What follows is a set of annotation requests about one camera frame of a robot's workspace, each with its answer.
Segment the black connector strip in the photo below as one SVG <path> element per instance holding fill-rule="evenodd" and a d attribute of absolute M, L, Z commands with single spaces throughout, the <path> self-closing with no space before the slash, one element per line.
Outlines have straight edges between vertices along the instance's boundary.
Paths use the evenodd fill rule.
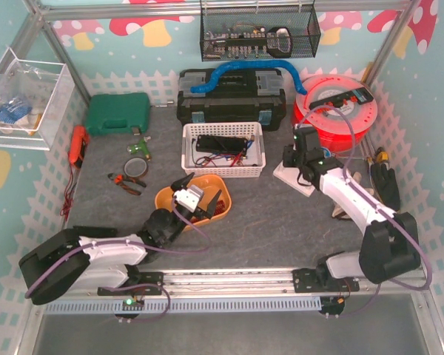
<path fill-rule="evenodd" d="M 340 94 L 311 102 L 309 108 L 314 109 L 321 106 L 341 108 L 348 101 L 351 101 L 354 104 L 364 105 L 372 102 L 373 100 L 373 95 L 365 87 L 359 87 L 357 89 L 352 89 Z"/>

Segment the black plastic toolbox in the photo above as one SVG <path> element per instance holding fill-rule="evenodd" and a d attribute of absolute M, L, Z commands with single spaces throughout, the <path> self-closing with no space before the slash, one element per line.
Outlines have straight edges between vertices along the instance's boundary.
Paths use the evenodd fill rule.
<path fill-rule="evenodd" d="M 286 117 L 286 93 L 278 69 L 233 70 L 224 73 L 207 93 L 192 93 L 205 84 L 212 69 L 190 69 L 178 80 L 177 119 L 184 126 L 199 123 L 258 122 L 276 131 Z"/>

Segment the red filament spool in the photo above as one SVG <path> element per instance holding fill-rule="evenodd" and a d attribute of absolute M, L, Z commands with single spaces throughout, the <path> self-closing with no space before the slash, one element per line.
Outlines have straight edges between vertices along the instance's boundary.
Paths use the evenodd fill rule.
<path fill-rule="evenodd" d="M 358 145 L 377 118 L 375 99 L 359 105 L 348 101 L 341 108 L 319 106 L 310 109 L 311 102 L 359 87 L 359 81 L 344 75 L 315 75 L 303 82 L 307 93 L 296 95 L 291 118 L 292 126 L 310 124 L 318 132 L 321 146 L 332 153 L 347 152 Z"/>

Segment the orange handled pliers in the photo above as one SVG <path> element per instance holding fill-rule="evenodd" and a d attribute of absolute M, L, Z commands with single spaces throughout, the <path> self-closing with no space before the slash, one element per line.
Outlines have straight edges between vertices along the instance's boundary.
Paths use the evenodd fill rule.
<path fill-rule="evenodd" d="M 140 196 L 142 194 L 142 192 L 137 190 L 136 188 L 134 188 L 134 186 L 139 186 L 143 189 L 147 187 L 145 182 L 143 182 L 139 179 L 136 179 L 134 177 L 129 177 L 129 176 L 123 175 L 123 174 L 110 173 L 107 175 L 107 177 L 116 186 L 121 187 L 125 192 L 127 192 L 131 195 Z"/>

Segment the white peg board base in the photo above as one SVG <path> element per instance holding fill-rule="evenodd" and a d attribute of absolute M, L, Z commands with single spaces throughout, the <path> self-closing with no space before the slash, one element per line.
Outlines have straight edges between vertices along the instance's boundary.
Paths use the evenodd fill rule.
<path fill-rule="evenodd" d="M 273 171 L 273 176 L 292 187 L 304 196 L 310 197 L 315 188 L 308 186 L 308 183 L 302 178 L 298 178 L 299 169 L 292 167 L 284 167 L 280 162 Z"/>

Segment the orange multimeter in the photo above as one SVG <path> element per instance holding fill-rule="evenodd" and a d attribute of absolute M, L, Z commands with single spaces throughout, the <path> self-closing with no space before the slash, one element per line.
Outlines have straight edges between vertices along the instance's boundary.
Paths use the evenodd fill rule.
<path fill-rule="evenodd" d="M 76 169 L 82 167 L 89 140 L 89 135 L 84 126 L 77 125 L 74 127 L 68 152 L 68 160 L 70 165 Z"/>

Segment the clear acrylic box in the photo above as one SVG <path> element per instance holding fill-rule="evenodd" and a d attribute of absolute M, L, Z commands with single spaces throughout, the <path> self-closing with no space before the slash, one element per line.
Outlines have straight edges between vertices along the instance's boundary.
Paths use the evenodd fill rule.
<path fill-rule="evenodd" d="M 20 59 L 0 69 L 0 148 L 49 151 L 75 84 L 63 63 Z"/>

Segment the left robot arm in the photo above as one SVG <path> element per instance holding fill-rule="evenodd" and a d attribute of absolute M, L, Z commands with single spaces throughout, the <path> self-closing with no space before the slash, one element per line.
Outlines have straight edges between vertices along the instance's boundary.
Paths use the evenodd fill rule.
<path fill-rule="evenodd" d="M 136 233 L 119 237 L 101 227 L 63 229 L 24 255 L 18 266 L 27 286 L 25 297 L 45 305 L 69 292 L 95 290 L 102 296 L 140 300 L 148 291 L 162 294 L 160 281 L 149 281 L 138 267 L 160 254 L 175 254 L 171 245 L 185 228 L 211 220 L 222 189 L 197 183 L 187 175 L 170 186 L 170 206 L 155 209 Z"/>

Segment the blue white glove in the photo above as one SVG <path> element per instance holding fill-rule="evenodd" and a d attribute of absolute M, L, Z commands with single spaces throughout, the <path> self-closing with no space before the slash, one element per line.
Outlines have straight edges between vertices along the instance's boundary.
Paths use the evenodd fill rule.
<path fill-rule="evenodd" d="M 32 108 L 25 98 L 14 97 L 0 106 L 0 124 L 27 125 Z"/>

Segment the green plastic tool case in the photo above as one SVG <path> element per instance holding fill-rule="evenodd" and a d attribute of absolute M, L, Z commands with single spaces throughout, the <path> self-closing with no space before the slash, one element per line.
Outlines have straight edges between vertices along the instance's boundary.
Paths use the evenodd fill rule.
<path fill-rule="evenodd" d="M 149 126 L 150 107 L 144 92 L 94 95 L 84 126 L 91 136 L 144 133 Z"/>

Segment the small red springs row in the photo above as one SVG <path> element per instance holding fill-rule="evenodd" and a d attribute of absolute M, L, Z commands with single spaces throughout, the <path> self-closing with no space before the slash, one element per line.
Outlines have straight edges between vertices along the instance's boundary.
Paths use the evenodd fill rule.
<path fill-rule="evenodd" d="M 220 220 L 221 218 L 223 218 L 226 215 L 226 213 L 229 211 L 230 207 L 231 205 L 227 201 L 219 200 L 216 204 L 215 214 L 211 219 L 208 218 L 201 219 L 193 217 L 190 221 L 196 226 L 202 226 L 211 222 L 215 222 L 216 220 Z"/>

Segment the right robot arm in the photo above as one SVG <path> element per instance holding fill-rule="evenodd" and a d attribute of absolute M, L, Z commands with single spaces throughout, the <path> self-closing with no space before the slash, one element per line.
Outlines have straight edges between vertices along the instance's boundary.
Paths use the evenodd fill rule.
<path fill-rule="evenodd" d="M 363 233 L 358 252 L 341 252 L 323 262 L 334 279 L 365 277 L 374 284 L 392 281 L 421 266 L 417 223 L 371 196 L 334 157 L 321 149 L 317 130 L 294 129 L 294 143 L 283 150 L 283 166 L 298 169 L 298 183 L 313 187 L 337 203 Z"/>

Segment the black perforated metal plate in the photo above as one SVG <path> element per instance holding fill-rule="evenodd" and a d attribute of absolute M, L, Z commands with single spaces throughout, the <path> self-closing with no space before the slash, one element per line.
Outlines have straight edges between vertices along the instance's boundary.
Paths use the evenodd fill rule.
<path fill-rule="evenodd" d="M 246 138 L 199 135 L 196 139 L 195 150 L 221 155 L 245 154 L 248 142 Z"/>

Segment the orange plastic tray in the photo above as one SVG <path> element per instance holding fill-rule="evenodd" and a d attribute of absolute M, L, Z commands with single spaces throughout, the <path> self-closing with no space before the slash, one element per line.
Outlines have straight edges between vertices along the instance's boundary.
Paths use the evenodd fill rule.
<path fill-rule="evenodd" d="M 231 205 L 229 210 L 232 208 L 232 199 L 229 194 L 229 190 L 227 189 L 225 182 L 223 181 L 223 179 L 220 176 L 218 176 L 218 175 L 197 176 L 197 177 L 194 177 L 193 179 L 191 179 L 188 186 L 191 186 L 191 185 L 196 185 L 197 187 L 203 189 L 203 191 L 204 191 L 203 199 L 199 204 L 200 207 L 205 209 L 208 202 L 213 198 L 213 196 L 220 189 L 222 192 L 221 192 L 221 196 L 219 197 L 218 200 L 227 201 Z M 170 186 L 167 186 L 167 187 L 163 188 L 162 190 L 160 190 L 155 197 L 155 208 L 156 209 L 163 208 L 163 209 L 168 209 L 169 211 L 172 211 L 172 207 L 171 207 L 172 195 L 173 195 L 173 191 L 171 190 Z"/>

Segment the black yellow work glove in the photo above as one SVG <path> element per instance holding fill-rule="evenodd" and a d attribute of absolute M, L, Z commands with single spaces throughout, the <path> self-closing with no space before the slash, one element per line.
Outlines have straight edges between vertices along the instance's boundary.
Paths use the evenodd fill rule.
<path fill-rule="evenodd" d="M 390 209 L 400 210 L 400 193 L 395 171 L 385 163 L 374 163 L 370 168 L 374 190 L 380 201 Z"/>

